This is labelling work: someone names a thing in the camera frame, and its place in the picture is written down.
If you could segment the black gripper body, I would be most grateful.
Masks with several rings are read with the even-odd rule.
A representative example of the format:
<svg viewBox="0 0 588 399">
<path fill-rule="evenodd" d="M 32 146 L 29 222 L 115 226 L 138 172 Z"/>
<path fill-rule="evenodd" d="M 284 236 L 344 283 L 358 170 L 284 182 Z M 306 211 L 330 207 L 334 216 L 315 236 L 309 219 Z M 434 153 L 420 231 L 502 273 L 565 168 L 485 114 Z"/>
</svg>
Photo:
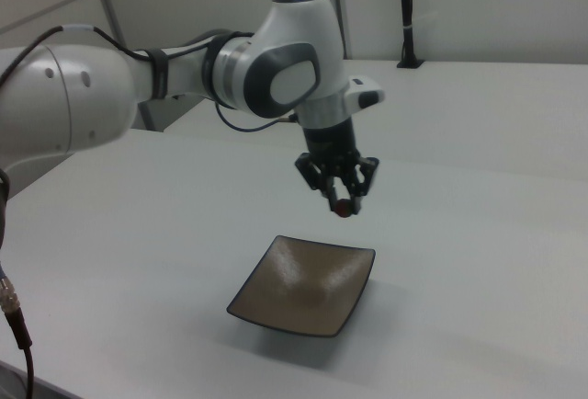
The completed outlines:
<svg viewBox="0 0 588 399">
<path fill-rule="evenodd" d="M 329 177 L 343 177 L 356 167 L 359 153 L 351 118 L 322 129 L 303 129 L 312 164 Z"/>
</svg>

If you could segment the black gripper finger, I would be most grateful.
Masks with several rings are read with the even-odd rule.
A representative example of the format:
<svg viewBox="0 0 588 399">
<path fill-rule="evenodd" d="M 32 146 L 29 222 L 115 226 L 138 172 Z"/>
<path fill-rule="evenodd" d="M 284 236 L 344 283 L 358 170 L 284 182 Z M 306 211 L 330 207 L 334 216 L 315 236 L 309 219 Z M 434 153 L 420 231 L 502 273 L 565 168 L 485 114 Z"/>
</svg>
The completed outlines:
<svg viewBox="0 0 588 399">
<path fill-rule="evenodd" d="M 324 168 L 313 163 L 309 153 L 301 154 L 295 161 L 295 167 L 312 190 L 318 190 L 327 199 L 330 211 L 337 212 L 337 194 L 334 178 L 326 174 Z"/>
<path fill-rule="evenodd" d="M 379 159 L 376 157 L 359 156 L 354 161 L 347 185 L 350 211 L 353 215 L 359 214 L 361 201 L 369 193 L 378 168 Z"/>
</svg>

